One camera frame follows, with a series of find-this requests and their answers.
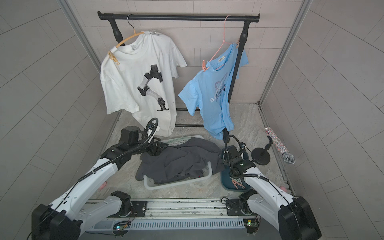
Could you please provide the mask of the dark grey t-shirt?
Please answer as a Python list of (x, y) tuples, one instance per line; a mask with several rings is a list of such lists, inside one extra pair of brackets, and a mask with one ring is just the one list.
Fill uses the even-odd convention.
[(213, 175), (225, 169), (220, 148), (215, 143), (195, 137), (184, 144), (167, 147), (158, 156), (143, 153), (140, 160), (135, 179), (143, 181), (147, 176), (158, 184), (201, 178), (208, 163), (212, 165)]

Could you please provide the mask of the white t-shirt black print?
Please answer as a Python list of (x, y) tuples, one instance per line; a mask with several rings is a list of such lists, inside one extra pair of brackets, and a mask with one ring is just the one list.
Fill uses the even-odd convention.
[(145, 31), (132, 44), (118, 47), (115, 56), (120, 65), (106, 56), (100, 72), (107, 114), (125, 110), (143, 127), (158, 118), (155, 134), (170, 136), (177, 117), (173, 80), (177, 68), (187, 65), (174, 41)]

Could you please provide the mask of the light blue t-shirt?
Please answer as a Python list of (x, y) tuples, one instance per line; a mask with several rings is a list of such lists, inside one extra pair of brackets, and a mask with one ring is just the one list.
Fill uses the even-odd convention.
[(201, 70), (179, 93), (190, 115), (196, 108), (204, 121), (204, 128), (215, 139), (223, 139), (223, 130), (232, 131), (235, 127), (231, 117), (228, 95), (235, 69), (238, 48), (231, 44), (218, 58), (206, 63)]

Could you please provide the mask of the pink clothespin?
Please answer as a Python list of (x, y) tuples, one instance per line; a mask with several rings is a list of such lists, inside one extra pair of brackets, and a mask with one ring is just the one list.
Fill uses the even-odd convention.
[(207, 66), (207, 62), (206, 60), (203, 60), (202, 61), (202, 70), (205, 72), (209, 69), (209, 67)]

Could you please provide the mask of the yellow clothespin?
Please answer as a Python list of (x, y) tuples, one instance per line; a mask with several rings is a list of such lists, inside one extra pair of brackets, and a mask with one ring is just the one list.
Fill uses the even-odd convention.
[(112, 53), (112, 51), (108, 51), (108, 57), (111, 61), (113, 61), (115, 63), (115, 65), (119, 66), (120, 65), (120, 62), (118, 61), (118, 59), (115, 57), (115, 55)]

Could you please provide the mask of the white clothespin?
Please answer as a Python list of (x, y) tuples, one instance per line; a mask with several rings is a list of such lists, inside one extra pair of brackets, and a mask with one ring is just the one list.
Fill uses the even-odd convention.
[(161, 35), (161, 33), (159, 33), (157, 30), (151, 30), (150, 34), (151, 35), (155, 35), (155, 36), (160, 36)]

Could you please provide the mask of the pink wire hanger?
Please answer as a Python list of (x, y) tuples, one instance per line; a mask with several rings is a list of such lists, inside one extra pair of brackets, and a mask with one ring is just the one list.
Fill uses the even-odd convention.
[(212, 49), (217, 49), (216, 52), (213, 54), (211, 59), (207, 62), (207, 66), (209, 69), (212, 69), (215, 67), (215, 71), (219, 71), (222, 69), (229, 58), (229, 52), (231, 51), (230, 49), (229, 52), (226, 52), (226, 50), (223, 48), (225, 44), (228, 44), (229, 47), (233, 45), (233, 43), (229, 43), (226, 41), (226, 21), (228, 17), (231, 15), (227, 15), (225, 17), (224, 23), (222, 25), (222, 28), (211, 28), (211, 43), (210, 43), (210, 48)]

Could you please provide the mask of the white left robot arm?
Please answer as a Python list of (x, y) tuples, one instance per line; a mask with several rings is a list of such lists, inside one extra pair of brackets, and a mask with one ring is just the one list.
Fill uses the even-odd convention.
[(152, 118), (144, 130), (136, 126), (122, 129), (121, 139), (107, 149), (96, 164), (63, 195), (49, 205), (40, 204), (33, 210), (31, 240), (77, 240), (101, 220), (133, 214), (130, 195), (115, 191), (105, 200), (85, 209), (84, 205), (102, 184), (119, 171), (133, 155), (159, 155), (168, 145), (154, 136), (159, 124)]

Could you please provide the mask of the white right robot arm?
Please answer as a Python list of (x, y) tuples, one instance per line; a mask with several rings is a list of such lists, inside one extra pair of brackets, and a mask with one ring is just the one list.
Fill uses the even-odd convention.
[(225, 145), (223, 158), (232, 179), (241, 179), (251, 188), (240, 195), (239, 204), (246, 215), (256, 214), (269, 222), (283, 240), (318, 240), (322, 237), (310, 204), (303, 197), (294, 197), (269, 180), (257, 164), (270, 160), (271, 145), (278, 145), (269, 136), (264, 148), (252, 150), (251, 160), (245, 160), (246, 144)]

